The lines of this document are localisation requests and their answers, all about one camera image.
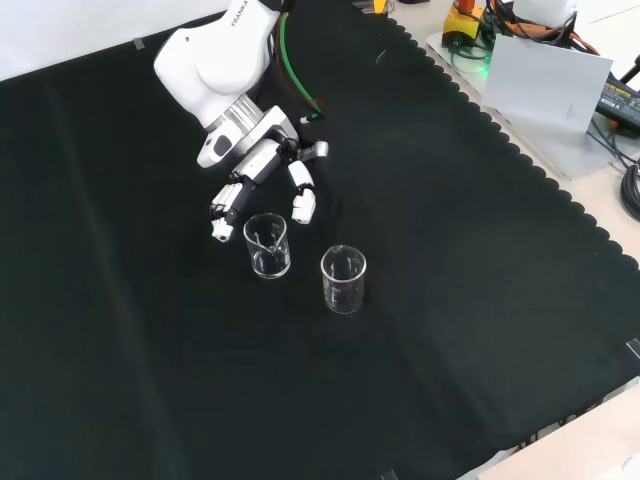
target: yellow device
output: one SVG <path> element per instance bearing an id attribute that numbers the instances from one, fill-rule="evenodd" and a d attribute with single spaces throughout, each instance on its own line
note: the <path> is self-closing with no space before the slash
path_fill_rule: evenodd
<path id="1" fill-rule="evenodd" d="M 373 0 L 373 9 L 376 13 L 383 13 L 387 6 L 387 0 Z"/>
<path id="2" fill-rule="evenodd" d="M 468 13 L 476 18 L 482 17 L 482 6 L 473 6 L 473 2 L 470 5 L 470 11 Z M 452 5 L 447 14 L 447 18 L 444 20 L 444 29 L 442 31 L 442 46 L 444 47 L 473 47 L 478 37 L 480 29 L 480 23 L 466 15 L 463 15 L 458 11 L 456 5 Z"/>

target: white table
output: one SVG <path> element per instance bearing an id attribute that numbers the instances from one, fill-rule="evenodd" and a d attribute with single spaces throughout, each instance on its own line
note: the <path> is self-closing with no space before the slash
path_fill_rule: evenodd
<path id="1" fill-rule="evenodd" d="M 405 5 L 396 1 L 396 9 L 390 16 L 406 28 L 418 44 L 427 50 L 427 55 L 460 85 L 460 89 L 469 95 L 472 101 L 479 103 L 480 98 L 475 90 L 426 45 L 427 37 L 442 30 L 450 6 L 451 0 L 431 0 L 429 3 L 418 5 Z M 637 25 L 640 24 L 640 0 L 582 0 L 578 8 L 578 18 L 576 30 L 603 56 L 614 60 L 614 74 L 621 75 L 631 68 L 633 60 L 640 54 L 637 42 L 628 40 L 635 38 Z M 640 88 L 640 75 L 630 85 Z M 640 263 L 640 223 L 631 218 L 622 207 L 619 196 L 622 171 L 619 168 L 605 166 L 581 178 L 563 177 L 555 171 L 544 155 L 534 150 L 530 142 L 508 125 L 497 112 L 491 109 L 483 110 L 502 126 L 503 131 L 520 147 L 522 153 L 531 157 L 534 164 L 545 169 L 547 176 L 556 180 L 562 190 L 570 193 L 575 202 L 584 206 L 586 213 L 596 219 L 599 227 L 609 232 L 611 240 L 620 244 L 626 255 Z M 602 155 L 609 155 L 604 148 Z"/>
<path id="2" fill-rule="evenodd" d="M 478 480 L 616 478 L 613 473 L 640 454 L 639 406 L 636 386 L 481 473 Z"/>

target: black cloth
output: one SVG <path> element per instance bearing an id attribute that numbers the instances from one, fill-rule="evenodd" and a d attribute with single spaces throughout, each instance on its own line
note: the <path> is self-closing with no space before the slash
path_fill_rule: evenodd
<path id="1" fill-rule="evenodd" d="M 401 28 L 329 0 L 287 30 L 331 158 L 278 281 L 210 238 L 232 167 L 195 163 L 166 34 L 0 85 L 3 478 L 451 479 L 635 373 L 637 264 Z M 308 114 L 282 82 L 260 105 Z M 281 170 L 243 219 L 292 198 Z M 336 243 L 368 260 L 353 318 Z"/>

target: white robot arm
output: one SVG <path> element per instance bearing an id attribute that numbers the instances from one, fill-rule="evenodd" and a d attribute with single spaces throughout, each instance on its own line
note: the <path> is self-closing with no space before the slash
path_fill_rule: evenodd
<path id="1" fill-rule="evenodd" d="M 249 193 L 284 161 L 298 191 L 292 218 L 307 224 L 315 210 L 313 180 L 302 162 L 326 157 L 328 145 L 291 152 L 298 135 L 286 115 L 277 106 L 262 112 L 246 95 L 269 64 L 268 38 L 281 2 L 233 0 L 221 19 L 177 30 L 154 64 L 167 90 L 208 132 L 198 163 L 206 168 L 229 157 L 240 162 L 211 205 L 213 236 L 222 242 L 229 240 Z"/>

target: black cable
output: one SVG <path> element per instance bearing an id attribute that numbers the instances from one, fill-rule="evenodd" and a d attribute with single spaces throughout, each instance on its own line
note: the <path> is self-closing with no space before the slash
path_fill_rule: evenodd
<path id="1" fill-rule="evenodd" d="M 634 160 L 618 149 L 615 132 L 611 135 L 611 141 L 609 141 L 593 119 L 591 120 L 591 124 L 598 132 L 598 135 L 602 137 L 602 140 L 605 141 L 606 145 L 598 141 L 598 139 L 591 135 L 590 132 L 587 132 L 591 135 L 591 138 L 594 138 L 598 143 L 603 145 L 607 150 L 609 150 L 609 153 L 624 165 L 626 172 L 622 177 L 622 183 L 620 184 L 620 199 L 622 200 L 622 205 L 627 213 L 640 222 L 640 189 L 638 188 L 638 181 L 640 180 L 640 166 L 638 166 L 638 161 L 640 160 Z M 627 165 L 624 159 L 629 160 L 631 165 Z"/>
<path id="2" fill-rule="evenodd" d="M 464 52 L 461 52 L 459 49 L 457 49 L 457 50 L 453 50 L 452 49 L 451 53 L 453 53 L 454 55 L 457 55 L 459 57 L 466 58 L 467 60 L 487 60 L 489 58 L 488 55 L 485 55 L 484 57 L 478 57 L 476 55 L 469 55 L 469 54 L 466 54 Z"/>
<path id="3" fill-rule="evenodd" d="M 577 12 L 574 12 L 569 18 L 567 18 L 567 20 L 560 27 L 551 29 L 540 36 L 531 36 L 524 30 L 524 28 L 522 28 L 522 24 L 524 23 L 524 24 L 537 25 L 536 23 L 526 20 L 524 18 L 520 18 L 517 15 L 515 15 L 513 13 L 513 10 L 509 9 L 502 0 L 496 0 L 495 11 L 493 11 L 493 9 L 491 8 L 490 2 L 487 2 L 487 4 L 489 4 L 489 8 L 488 8 L 489 13 L 496 18 L 496 20 L 502 27 L 503 34 L 506 31 L 516 37 L 526 38 L 533 42 L 543 43 L 546 45 L 557 45 L 557 44 L 560 44 L 563 40 L 568 40 L 567 34 L 570 34 L 571 32 L 573 32 L 575 20 L 577 18 Z M 509 29 L 506 26 L 507 22 L 514 23 L 518 27 L 519 32 L 514 32 L 511 29 Z"/>

